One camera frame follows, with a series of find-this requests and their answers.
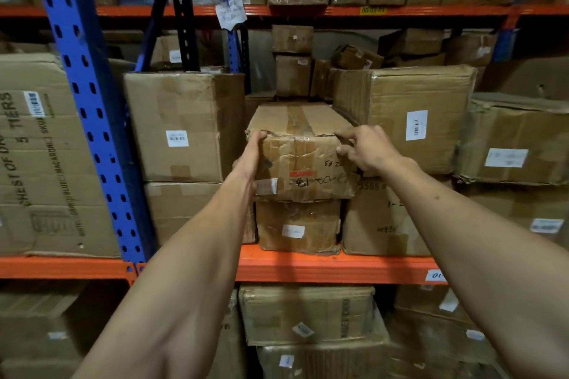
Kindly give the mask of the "dim cardboard box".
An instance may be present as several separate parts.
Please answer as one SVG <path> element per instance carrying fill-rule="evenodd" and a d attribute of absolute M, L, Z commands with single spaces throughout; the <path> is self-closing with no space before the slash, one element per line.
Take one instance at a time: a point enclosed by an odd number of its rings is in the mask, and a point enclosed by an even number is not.
<path fill-rule="evenodd" d="M 71 379 L 129 288 L 124 280 L 0 281 L 0 379 Z"/>

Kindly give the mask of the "person's right hand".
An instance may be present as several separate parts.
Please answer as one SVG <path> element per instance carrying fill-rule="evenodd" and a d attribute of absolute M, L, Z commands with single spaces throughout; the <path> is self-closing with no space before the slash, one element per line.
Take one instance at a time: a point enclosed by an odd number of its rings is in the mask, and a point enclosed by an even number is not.
<path fill-rule="evenodd" d="M 415 160 L 403 156 L 391 143 L 379 125 L 359 125 L 335 131 L 341 145 L 357 150 L 357 159 L 350 160 L 363 171 L 372 171 L 387 177 L 397 168 L 420 169 Z"/>

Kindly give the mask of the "orange rack beam white label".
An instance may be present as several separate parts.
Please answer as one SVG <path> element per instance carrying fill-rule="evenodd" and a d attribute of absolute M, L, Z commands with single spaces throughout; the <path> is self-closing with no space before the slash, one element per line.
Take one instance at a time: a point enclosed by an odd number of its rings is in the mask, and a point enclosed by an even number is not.
<path fill-rule="evenodd" d="M 0 257 L 0 280 L 125 280 L 146 264 L 118 259 L 47 256 Z M 331 256 L 262 250 L 243 245 L 237 282 L 446 285 L 430 257 Z"/>

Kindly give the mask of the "plain large brown carton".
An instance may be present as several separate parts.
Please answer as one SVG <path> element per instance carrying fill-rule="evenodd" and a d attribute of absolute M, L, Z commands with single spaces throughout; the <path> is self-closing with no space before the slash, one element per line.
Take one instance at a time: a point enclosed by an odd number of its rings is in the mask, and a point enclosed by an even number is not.
<path fill-rule="evenodd" d="M 569 102 L 569 55 L 492 63 L 478 91 Z"/>

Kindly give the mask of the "large plastic wrapped cardboard box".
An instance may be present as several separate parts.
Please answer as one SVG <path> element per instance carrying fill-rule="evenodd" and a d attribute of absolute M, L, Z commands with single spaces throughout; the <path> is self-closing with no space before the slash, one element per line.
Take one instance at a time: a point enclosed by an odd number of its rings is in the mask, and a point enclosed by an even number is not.
<path fill-rule="evenodd" d="M 427 174 L 450 175 L 476 80 L 468 65 L 329 73 L 333 108 L 355 125 L 379 125 Z"/>

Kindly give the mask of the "person's left forearm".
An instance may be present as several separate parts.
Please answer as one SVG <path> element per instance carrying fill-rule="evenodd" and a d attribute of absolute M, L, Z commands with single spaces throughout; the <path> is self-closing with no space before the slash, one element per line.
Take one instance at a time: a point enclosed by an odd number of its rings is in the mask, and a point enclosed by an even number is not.
<path fill-rule="evenodd" d="M 252 173 L 236 165 L 159 249 L 72 379 L 205 379 L 236 280 Z"/>

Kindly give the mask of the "taped cardboard box red mark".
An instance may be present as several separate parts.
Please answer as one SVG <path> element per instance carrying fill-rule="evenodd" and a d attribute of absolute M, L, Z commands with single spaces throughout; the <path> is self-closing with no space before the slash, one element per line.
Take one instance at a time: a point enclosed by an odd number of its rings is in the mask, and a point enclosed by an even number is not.
<path fill-rule="evenodd" d="M 258 106 L 247 127 L 266 131 L 260 143 L 256 195 L 263 200 L 315 202 L 355 196 L 359 175 L 336 149 L 336 131 L 352 124 L 322 102 L 271 102 Z"/>

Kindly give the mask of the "white handwritten paper note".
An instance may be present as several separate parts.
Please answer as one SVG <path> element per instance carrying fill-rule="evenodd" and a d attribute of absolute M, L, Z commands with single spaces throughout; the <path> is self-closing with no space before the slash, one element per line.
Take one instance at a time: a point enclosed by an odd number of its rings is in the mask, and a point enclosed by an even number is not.
<path fill-rule="evenodd" d="M 243 0 L 227 0 L 215 6 L 220 27 L 233 31 L 236 26 L 247 21 Z"/>

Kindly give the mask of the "blue perforated rack upright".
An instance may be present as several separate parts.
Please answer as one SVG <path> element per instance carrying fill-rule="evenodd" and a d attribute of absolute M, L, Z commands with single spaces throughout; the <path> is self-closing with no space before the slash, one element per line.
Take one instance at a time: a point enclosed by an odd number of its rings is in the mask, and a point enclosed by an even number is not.
<path fill-rule="evenodd" d="M 95 0 L 44 0 L 100 177 L 122 258 L 145 264 L 156 252 L 126 100 L 110 67 Z"/>

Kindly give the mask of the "large printed cardboard box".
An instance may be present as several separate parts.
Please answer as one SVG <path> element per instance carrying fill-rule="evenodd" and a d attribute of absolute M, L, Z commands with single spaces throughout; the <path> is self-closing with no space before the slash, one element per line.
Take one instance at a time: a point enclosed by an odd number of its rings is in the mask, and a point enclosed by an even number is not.
<path fill-rule="evenodd" d="M 0 54 L 0 256 L 119 258 L 57 55 Z"/>

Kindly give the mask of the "person's right forearm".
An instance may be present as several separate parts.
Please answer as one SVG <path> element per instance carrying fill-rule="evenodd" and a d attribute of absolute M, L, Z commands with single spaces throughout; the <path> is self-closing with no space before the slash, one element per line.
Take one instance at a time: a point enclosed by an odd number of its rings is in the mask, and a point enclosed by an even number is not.
<path fill-rule="evenodd" d="M 569 252 L 401 156 L 380 159 L 459 302 L 516 379 L 569 379 Z"/>

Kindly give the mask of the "person's left hand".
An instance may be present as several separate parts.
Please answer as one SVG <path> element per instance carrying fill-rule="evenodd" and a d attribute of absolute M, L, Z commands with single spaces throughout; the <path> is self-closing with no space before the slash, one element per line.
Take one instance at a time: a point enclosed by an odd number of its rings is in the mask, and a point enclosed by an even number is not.
<path fill-rule="evenodd" d="M 260 159 L 261 143 L 260 145 L 253 145 L 249 144 L 249 139 L 247 140 L 244 152 L 239 159 L 234 162 L 233 173 L 238 174 L 238 176 L 248 181 L 254 180 Z"/>

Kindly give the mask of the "wrapped cardboard box small label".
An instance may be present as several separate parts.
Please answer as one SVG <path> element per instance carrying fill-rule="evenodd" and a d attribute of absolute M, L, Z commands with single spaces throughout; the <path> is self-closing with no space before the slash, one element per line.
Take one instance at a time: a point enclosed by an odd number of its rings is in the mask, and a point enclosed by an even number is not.
<path fill-rule="evenodd" d="M 257 347 L 263 379 L 388 379 L 390 337 L 377 305 L 361 339 Z"/>

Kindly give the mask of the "black rack brace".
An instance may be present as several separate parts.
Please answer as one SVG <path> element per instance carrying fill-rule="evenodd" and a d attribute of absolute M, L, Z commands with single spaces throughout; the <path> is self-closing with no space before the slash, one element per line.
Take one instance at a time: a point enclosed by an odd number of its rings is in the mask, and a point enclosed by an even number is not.
<path fill-rule="evenodd" d="M 136 73 L 149 71 L 157 38 L 162 30 L 162 21 L 167 1 L 168 0 L 154 0 L 153 2 L 150 22 L 142 39 L 142 52 L 137 59 L 137 64 L 134 69 Z M 201 70 L 192 0 L 173 0 L 173 4 L 182 68 L 184 71 L 199 73 Z"/>

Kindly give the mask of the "plain cardboard box taped seam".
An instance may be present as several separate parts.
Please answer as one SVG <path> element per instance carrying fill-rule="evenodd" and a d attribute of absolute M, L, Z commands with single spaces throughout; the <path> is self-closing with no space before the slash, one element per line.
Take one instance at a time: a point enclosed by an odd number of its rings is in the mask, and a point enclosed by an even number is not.
<path fill-rule="evenodd" d="M 145 192 L 158 246 L 201 211 L 222 183 L 148 182 Z"/>

